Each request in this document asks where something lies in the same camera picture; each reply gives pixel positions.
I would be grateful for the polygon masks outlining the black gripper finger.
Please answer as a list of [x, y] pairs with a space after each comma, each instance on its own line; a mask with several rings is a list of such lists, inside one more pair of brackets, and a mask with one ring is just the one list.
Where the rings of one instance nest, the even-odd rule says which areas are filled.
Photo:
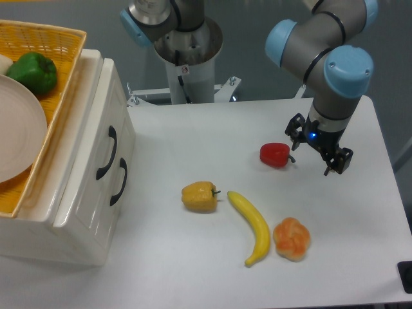
[[298, 113], [289, 120], [285, 129], [285, 134], [290, 137], [292, 141], [291, 150], [295, 151], [301, 143], [305, 143], [305, 135], [302, 129], [305, 126], [305, 118]]
[[323, 154], [323, 160], [326, 163], [324, 175], [327, 176], [329, 172], [342, 174], [349, 167], [352, 156], [353, 151], [345, 147], [337, 147], [331, 153]]

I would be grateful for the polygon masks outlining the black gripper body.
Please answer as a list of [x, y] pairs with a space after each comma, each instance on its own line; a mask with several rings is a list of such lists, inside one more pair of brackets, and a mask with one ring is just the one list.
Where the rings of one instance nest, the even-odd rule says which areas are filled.
[[306, 143], [318, 151], [323, 158], [332, 158], [339, 148], [339, 140], [341, 139], [344, 129], [340, 131], [325, 131], [321, 129], [321, 123], [310, 116], [307, 117], [303, 134]]

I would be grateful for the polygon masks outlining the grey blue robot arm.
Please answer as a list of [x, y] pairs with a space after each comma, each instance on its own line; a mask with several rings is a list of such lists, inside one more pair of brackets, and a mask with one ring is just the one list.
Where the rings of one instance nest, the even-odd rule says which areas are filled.
[[[339, 145], [373, 74], [370, 55], [348, 45], [378, 12], [376, 1], [318, 1], [310, 20], [277, 23], [265, 42], [267, 57], [314, 90], [307, 116], [296, 115], [285, 133], [293, 147], [315, 149], [327, 172], [343, 173], [353, 153]], [[120, 13], [130, 38], [154, 46], [165, 64], [174, 104], [211, 103], [214, 61], [223, 45], [220, 27], [203, 1], [131, 1]]]

